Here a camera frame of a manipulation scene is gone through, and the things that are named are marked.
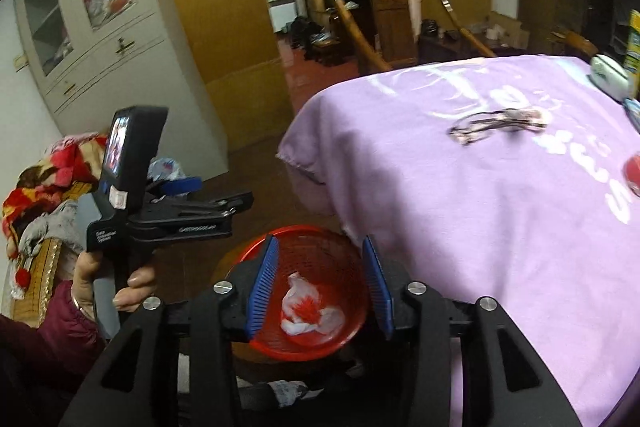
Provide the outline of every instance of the silver bolt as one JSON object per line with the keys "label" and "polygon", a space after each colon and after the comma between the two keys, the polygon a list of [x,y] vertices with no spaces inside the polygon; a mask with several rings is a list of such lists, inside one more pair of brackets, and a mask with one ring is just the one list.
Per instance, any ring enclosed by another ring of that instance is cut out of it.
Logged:
{"label": "silver bolt", "polygon": [[216,282],[213,285],[213,291],[215,293],[219,293],[220,295],[229,293],[233,288],[234,286],[229,281],[220,281],[220,282]]}
{"label": "silver bolt", "polygon": [[480,299],[480,307],[488,312],[494,311],[498,307],[498,302],[492,297],[482,297]]}
{"label": "silver bolt", "polygon": [[427,286],[418,281],[410,282],[406,288],[409,290],[409,293],[414,295],[422,295],[427,292]]}
{"label": "silver bolt", "polygon": [[145,299],[142,303],[142,307],[145,310],[155,310],[160,307],[160,304],[162,304],[162,301],[155,295],[151,295]]}

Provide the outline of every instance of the device screen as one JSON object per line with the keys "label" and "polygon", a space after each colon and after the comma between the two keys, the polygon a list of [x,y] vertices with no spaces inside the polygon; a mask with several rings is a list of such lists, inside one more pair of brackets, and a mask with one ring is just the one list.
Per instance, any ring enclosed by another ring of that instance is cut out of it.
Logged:
{"label": "device screen", "polygon": [[122,158],[122,149],[124,147],[124,139],[127,136],[128,125],[128,116],[116,118],[111,128],[111,134],[109,135],[109,142],[107,143],[107,149],[104,155],[104,166],[107,167],[114,176],[118,175],[118,170],[120,169],[120,160]]}

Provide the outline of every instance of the human hand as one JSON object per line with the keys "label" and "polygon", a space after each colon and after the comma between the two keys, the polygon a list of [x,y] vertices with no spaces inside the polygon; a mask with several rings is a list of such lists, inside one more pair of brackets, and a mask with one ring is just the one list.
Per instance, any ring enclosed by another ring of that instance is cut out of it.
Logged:
{"label": "human hand", "polygon": [[[101,253],[82,252],[78,256],[71,285],[72,297],[92,320],[95,320],[93,282],[101,262]],[[113,304],[118,311],[133,312],[156,290],[156,270],[152,264],[146,264],[135,270],[127,282],[129,286],[116,294]]]}

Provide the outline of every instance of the wall switch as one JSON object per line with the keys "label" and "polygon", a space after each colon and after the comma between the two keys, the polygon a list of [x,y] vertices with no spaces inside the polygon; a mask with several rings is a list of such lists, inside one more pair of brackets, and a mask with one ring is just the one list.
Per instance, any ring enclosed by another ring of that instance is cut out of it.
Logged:
{"label": "wall switch", "polygon": [[15,71],[20,71],[22,68],[29,64],[29,59],[26,54],[18,55],[14,58]]}

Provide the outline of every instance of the maroon jacket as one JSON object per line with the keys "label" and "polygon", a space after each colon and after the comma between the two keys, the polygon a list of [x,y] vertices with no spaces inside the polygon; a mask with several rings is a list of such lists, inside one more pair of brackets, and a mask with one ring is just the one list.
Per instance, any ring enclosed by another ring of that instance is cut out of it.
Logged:
{"label": "maroon jacket", "polygon": [[71,281],[58,286],[38,329],[0,315],[0,411],[17,413],[20,427],[57,426],[103,349],[71,300]]}

